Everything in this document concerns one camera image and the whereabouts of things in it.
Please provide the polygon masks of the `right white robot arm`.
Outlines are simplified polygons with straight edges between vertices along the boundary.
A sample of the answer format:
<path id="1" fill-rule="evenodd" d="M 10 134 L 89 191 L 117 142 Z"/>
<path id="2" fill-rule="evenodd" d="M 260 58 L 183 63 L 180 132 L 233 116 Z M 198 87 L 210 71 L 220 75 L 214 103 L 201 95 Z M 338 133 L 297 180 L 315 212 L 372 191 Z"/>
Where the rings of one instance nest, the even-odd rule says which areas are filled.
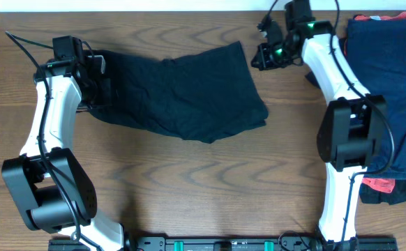
<path id="1" fill-rule="evenodd" d="M 285 31 L 267 13 L 257 25 L 266 41 L 258 45 L 251 66 L 259 70 L 306 64 L 326 101 L 317 133 L 317 150 L 326 167 L 324 208 L 317 238 L 301 241 L 301 250 L 359 250 L 355 215 L 359 190 L 372 158 L 390 127 L 386 101 L 356 78 L 345 59 L 337 25 L 316 20 L 309 1 L 285 4 Z"/>

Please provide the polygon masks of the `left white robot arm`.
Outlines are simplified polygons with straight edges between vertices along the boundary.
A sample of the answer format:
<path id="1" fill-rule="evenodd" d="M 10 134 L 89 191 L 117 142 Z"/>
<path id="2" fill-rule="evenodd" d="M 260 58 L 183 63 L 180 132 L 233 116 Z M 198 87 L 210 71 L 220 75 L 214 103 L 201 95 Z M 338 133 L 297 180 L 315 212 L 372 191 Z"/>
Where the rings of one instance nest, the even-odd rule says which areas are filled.
<path id="1" fill-rule="evenodd" d="M 91 179 L 73 155 L 75 117 L 109 105 L 105 59 L 73 36 L 54 38 L 54 57 L 36 65 L 37 105 L 17 158 L 1 175 L 28 229 L 61 234 L 50 250 L 125 250 L 123 226 L 98 209 Z"/>

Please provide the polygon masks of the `dark teal black shorts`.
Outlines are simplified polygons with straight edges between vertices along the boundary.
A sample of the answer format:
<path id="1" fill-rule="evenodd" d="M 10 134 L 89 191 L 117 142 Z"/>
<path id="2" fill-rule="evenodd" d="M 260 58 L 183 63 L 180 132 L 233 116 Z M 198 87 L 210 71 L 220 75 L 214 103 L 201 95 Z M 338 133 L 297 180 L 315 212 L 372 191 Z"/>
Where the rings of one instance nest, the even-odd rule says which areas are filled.
<path id="1" fill-rule="evenodd" d="M 162 61 L 99 54 L 112 104 L 91 110 L 98 120 L 207 144 L 266 124 L 269 112 L 240 42 Z"/>

